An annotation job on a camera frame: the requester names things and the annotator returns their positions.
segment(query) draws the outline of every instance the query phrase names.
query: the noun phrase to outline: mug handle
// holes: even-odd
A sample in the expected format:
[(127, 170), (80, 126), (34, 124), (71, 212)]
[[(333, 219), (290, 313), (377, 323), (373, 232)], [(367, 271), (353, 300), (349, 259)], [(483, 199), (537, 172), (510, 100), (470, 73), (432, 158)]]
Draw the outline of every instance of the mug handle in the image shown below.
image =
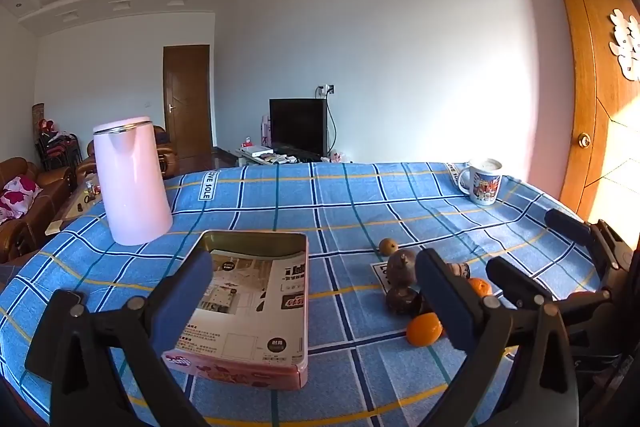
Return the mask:
[[(463, 194), (466, 194), (467, 196), (469, 195), (469, 190), (468, 188), (462, 186), (462, 174), (464, 174), (465, 172), (469, 172), (470, 169), (471, 167), (465, 167), (464, 169), (462, 169), (462, 171), (460, 171), (460, 174), (458, 174), (458, 188)], [(471, 182), (471, 172), (469, 173), (469, 182)]]

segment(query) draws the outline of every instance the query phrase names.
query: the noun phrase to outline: pink tin box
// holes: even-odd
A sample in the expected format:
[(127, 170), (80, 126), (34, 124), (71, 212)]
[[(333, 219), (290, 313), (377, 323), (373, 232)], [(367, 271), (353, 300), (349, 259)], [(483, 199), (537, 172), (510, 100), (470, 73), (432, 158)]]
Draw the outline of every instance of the pink tin box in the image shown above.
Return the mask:
[(308, 365), (308, 242), (301, 233), (208, 230), (214, 275), (175, 349), (172, 369), (254, 387), (295, 390)]

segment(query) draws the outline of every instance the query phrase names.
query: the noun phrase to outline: wall socket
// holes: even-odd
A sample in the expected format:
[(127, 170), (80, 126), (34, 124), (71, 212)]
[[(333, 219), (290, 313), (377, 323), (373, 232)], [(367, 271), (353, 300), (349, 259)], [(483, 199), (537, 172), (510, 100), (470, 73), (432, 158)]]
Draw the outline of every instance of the wall socket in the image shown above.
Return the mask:
[(334, 84), (324, 84), (324, 86), (318, 86), (318, 94), (320, 96), (326, 96), (328, 94), (335, 94)]

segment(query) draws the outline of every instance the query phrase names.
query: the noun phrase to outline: bolt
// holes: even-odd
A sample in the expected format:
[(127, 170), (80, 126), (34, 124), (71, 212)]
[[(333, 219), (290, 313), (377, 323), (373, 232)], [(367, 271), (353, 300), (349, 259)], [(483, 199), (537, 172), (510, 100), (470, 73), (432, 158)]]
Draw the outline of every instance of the bolt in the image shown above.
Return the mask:
[(72, 317), (78, 318), (84, 313), (84, 306), (82, 306), (82, 304), (76, 304), (73, 308), (71, 308), (69, 313), (71, 313)]
[(484, 304), (487, 308), (495, 310), (500, 307), (500, 301), (495, 298), (493, 295), (487, 295), (482, 299), (482, 304)]
[(545, 304), (543, 310), (550, 317), (555, 317), (556, 315), (558, 315), (558, 307), (555, 304), (551, 304), (550, 302)]
[(132, 297), (127, 301), (127, 308), (133, 311), (141, 310), (145, 302), (146, 299), (144, 297)]

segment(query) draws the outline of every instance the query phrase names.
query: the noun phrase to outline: tablecloth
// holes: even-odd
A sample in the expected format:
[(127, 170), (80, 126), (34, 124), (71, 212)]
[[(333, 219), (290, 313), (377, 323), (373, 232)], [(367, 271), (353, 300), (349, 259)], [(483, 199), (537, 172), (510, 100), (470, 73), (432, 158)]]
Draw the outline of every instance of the tablecloth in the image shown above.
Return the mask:
[[(505, 176), (498, 201), (477, 206), (452, 181), (450, 172), (461, 167), (315, 163), (187, 174), (165, 182), (171, 230), (138, 247), (114, 243), (99, 203), (0, 295), (0, 372), (47, 419), (50, 386), (25, 371), (24, 358), (54, 290), (85, 293), (91, 311), (116, 309), (175, 272), (204, 230), (304, 232), (310, 245), (308, 384), (283, 392), (172, 371), (175, 379), (211, 425), (415, 426), (464, 354), (446, 338), (421, 349), (407, 343), (408, 318), (386, 310), (372, 269), (381, 260), (376, 245), (382, 238), (417, 250), (428, 245), (448, 263), (470, 263), (472, 276), (485, 279), (486, 261), (503, 256), (556, 298), (598, 285), (587, 252), (544, 225), (546, 210), (561, 207), (557, 201)], [(114, 350), (114, 357), (136, 412), (156, 425), (122, 353)], [(474, 425), (490, 415), (510, 364), (505, 357)]]

